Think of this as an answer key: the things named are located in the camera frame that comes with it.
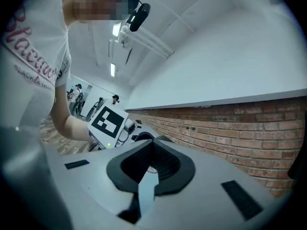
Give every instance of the wooden floor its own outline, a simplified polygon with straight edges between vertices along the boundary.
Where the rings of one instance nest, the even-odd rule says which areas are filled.
[[[70,140],[63,137],[55,129],[49,116],[40,125],[40,135],[44,142],[53,144],[60,155],[88,152],[93,145],[92,142]]]

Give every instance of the black and white marker board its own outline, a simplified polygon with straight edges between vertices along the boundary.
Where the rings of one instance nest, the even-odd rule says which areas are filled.
[[[104,104],[87,125],[89,135],[99,146],[113,148],[127,118],[128,113]]]

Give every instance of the red brick wall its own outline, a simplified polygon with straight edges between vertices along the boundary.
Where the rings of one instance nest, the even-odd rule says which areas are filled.
[[[306,97],[208,108],[129,110],[177,144],[217,155],[282,196],[303,142]]]

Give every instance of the ceiling light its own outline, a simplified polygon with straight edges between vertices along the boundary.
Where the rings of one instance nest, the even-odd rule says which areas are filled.
[[[115,75],[115,65],[111,63],[111,76],[114,77]]]
[[[112,32],[112,34],[113,34],[114,36],[118,36],[119,31],[120,31],[120,26],[121,26],[121,22],[118,23],[118,24],[114,24],[114,26],[113,26],[113,32]]]

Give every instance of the white t-shirt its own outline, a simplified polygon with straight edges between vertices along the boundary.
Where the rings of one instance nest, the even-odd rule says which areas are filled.
[[[78,90],[78,89],[75,89],[73,92],[72,92],[72,98],[70,99],[70,103],[72,102],[76,102],[76,99],[78,98],[79,94],[81,94],[81,90]]]
[[[106,99],[104,104],[108,104],[108,105],[113,105],[113,98],[111,99]]]
[[[0,58],[0,125],[39,127],[70,73],[62,0],[24,0],[1,37]]]

